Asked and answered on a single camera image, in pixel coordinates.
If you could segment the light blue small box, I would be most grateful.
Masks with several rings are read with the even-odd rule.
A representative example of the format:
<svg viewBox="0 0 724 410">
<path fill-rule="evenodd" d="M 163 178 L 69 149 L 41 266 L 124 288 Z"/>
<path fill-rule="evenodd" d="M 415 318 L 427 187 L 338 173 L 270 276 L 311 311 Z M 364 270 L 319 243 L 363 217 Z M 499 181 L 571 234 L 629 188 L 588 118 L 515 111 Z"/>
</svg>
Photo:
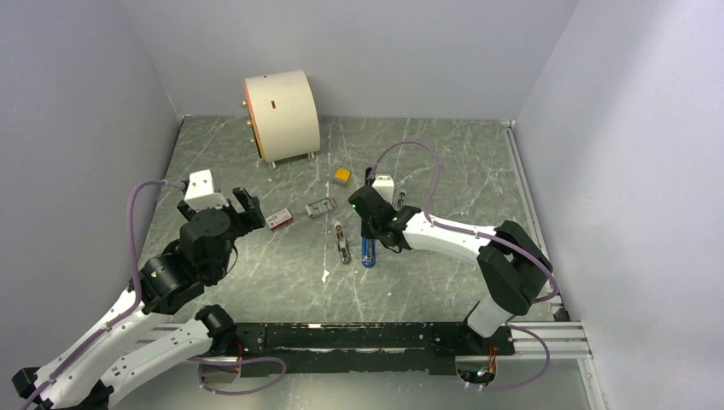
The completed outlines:
<svg viewBox="0 0 724 410">
<path fill-rule="evenodd" d="M 395 209 L 401 210 L 406 204 L 406 191 L 400 190 L 395 200 Z"/>
</svg>

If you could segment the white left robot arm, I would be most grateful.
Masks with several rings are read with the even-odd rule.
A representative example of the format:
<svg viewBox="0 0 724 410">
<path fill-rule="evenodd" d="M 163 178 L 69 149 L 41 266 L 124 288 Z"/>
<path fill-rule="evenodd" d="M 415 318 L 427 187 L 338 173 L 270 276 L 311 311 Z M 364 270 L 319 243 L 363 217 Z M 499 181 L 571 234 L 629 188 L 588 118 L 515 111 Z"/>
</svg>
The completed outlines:
<svg viewBox="0 0 724 410">
<path fill-rule="evenodd" d="M 133 350 L 186 303 L 218 284 L 238 253 L 235 241 L 266 221 L 260 200 L 243 188 L 232 193 L 237 211 L 218 192 L 178 204 L 186 222 L 178 239 L 132 274 L 116 303 L 72 347 L 41 367 L 12 378 L 24 409 L 109 409 L 128 393 L 178 363 L 221 356 L 239 345 L 237 326 L 219 305 L 205 306 L 177 330 Z"/>
</svg>

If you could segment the blue black stapler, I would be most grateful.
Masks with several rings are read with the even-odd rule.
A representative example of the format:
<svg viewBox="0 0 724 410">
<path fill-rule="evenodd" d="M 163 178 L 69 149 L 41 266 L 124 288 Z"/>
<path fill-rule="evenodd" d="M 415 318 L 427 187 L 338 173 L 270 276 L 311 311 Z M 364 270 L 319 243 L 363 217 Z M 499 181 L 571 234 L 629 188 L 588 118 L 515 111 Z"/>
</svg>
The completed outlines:
<svg viewBox="0 0 724 410">
<path fill-rule="evenodd" d="M 371 167 L 365 169 L 365 185 L 372 186 L 374 178 L 371 176 Z M 377 251 L 376 240 L 371 236 L 365 224 L 361 225 L 362 258 L 361 262 L 365 268 L 373 268 L 376 265 Z"/>
</svg>

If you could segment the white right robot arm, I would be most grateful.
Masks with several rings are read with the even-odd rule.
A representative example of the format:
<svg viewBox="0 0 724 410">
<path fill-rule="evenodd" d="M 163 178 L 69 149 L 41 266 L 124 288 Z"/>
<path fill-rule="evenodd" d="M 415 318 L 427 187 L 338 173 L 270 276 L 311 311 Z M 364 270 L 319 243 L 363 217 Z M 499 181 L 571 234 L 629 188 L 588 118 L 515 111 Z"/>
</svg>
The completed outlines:
<svg viewBox="0 0 724 410">
<path fill-rule="evenodd" d="M 506 220 L 497 227 L 466 225 L 427 215 L 422 209 L 395 209 L 377 190 L 363 186 L 348 202 L 360 217 L 363 233 L 400 253 L 423 250 L 475 265 L 487 293 L 470 310 L 460 332 L 463 347 L 480 354 L 506 321 L 524 316 L 541 301 L 552 265 L 527 232 Z"/>
</svg>

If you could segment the beige brown small box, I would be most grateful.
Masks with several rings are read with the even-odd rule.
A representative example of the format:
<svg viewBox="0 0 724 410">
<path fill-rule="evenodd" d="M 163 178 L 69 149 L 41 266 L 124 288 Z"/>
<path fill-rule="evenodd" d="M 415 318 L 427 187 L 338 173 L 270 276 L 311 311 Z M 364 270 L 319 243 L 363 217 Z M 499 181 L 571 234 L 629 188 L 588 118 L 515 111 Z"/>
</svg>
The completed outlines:
<svg viewBox="0 0 724 410">
<path fill-rule="evenodd" d="M 340 260 L 345 265 L 350 264 L 352 261 L 352 257 L 343 226 L 340 222 L 335 222 L 333 224 L 333 228 L 336 236 L 336 247 L 340 256 Z"/>
</svg>

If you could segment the red white staple box sleeve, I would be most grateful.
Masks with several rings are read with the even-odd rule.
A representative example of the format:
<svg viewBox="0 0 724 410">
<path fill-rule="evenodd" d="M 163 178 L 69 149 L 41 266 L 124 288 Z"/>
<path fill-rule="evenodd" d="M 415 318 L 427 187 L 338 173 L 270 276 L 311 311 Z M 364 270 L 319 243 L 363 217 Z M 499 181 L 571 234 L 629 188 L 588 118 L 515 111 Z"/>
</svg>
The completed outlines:
<svg viewBox="0 0 724 410">
<path fill-rule="evenodd" d="M 266 217 L 266 223 L 271 231 L 276 231 L 293 221 L 293 215 L 287 208 L 283 208 L 276 213 Z"/>
</svg>

